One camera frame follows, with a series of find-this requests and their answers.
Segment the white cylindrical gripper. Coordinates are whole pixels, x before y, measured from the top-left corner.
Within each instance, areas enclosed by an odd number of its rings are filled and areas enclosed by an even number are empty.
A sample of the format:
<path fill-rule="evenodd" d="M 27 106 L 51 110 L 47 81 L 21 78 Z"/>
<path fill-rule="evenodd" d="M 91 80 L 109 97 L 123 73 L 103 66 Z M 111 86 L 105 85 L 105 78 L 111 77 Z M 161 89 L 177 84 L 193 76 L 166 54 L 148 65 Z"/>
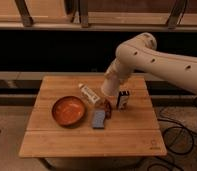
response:
<path fill-rule="evenodd" d="M 128 65 L 125 65 L 118 59 L 114 59 L 105 72 L 105 78 L 110 79 L 115 76 L 120 84 L 124 84 L 132 73 L 132 68 L 130 68 Z"/>

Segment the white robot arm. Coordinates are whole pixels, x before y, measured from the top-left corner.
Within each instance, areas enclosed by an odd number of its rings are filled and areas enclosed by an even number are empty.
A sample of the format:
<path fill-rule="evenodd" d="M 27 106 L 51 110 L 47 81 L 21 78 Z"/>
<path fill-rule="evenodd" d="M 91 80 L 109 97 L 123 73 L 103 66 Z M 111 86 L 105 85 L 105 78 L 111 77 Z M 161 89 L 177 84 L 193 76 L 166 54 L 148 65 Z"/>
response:
<path fill-rule="evenodd" d="M 101 91 L 116 96 L 119 86 L 137 69 L 197 94 L 197 57 L 158 52 L 150 33 L 141 33 L 116 48 L 116 58 L 105 73 Z"/>

